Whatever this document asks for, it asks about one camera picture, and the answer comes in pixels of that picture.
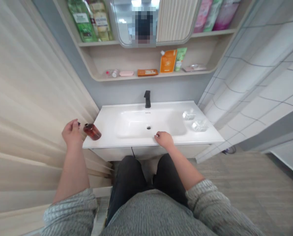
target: sweater sleeve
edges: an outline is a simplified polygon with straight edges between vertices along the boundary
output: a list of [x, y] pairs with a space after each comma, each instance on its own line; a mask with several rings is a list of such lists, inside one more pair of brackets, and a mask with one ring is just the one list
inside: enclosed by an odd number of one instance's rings
[[44, 213], [42, 236], [90, 236], [97, 207], [95, 196], [89, 188], [51, 205]]
[[219, 236], [264, 234], [233, 207], [229, 199], [218, 191], [210, 180], [203, 180], [186, 192], [194, 217]]

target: hand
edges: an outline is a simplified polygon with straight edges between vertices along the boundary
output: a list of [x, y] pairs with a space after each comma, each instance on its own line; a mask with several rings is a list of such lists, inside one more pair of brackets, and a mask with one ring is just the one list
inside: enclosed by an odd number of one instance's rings
[[80, 128], [77, 120], [78, 119], [74, 119], [66, 124], [64, 130], [61, 133], [64, 141], [67, 144], [67, 149], [71, 147], [82, 147], [83, 141], [81, 133], [79, 132]]
[[154, 138], [155, 141], [166, 150], [175, 146], [172, 136], [167, 132], [158, 131]]

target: amber bottle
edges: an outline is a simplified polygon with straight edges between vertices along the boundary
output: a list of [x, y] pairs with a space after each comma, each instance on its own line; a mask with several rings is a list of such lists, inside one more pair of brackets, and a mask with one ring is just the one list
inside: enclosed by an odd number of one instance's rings
[[85, 124], [83, 131], [93, 140], [98, 140], [102, 136], [94, 124]]

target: green tube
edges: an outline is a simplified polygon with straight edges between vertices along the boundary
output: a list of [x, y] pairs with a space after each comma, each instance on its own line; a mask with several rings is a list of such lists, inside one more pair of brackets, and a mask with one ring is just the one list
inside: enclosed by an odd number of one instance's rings
[[185, 57], [187, 48], [179, 48], [177, 49], [176, 63], [175, 63], [175, 71], [180, 71], [182, 67], [183, 59]]

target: leg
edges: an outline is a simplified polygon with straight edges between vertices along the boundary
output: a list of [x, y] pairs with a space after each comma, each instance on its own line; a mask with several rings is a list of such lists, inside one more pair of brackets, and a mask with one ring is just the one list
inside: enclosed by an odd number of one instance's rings
[[188, 207], [186, 190], [178, 176], [174, 162], [168, 153], [159, 160], [153, 185], [156, 189], [166, 193], [175, 201]]
[[147, 182], [140, 162], [133, 156], [126, 156], [118, 167], [115, 184], [110, 196], [106, 225], [123, 204], [135, 194], [145, 191], [146, 187]]

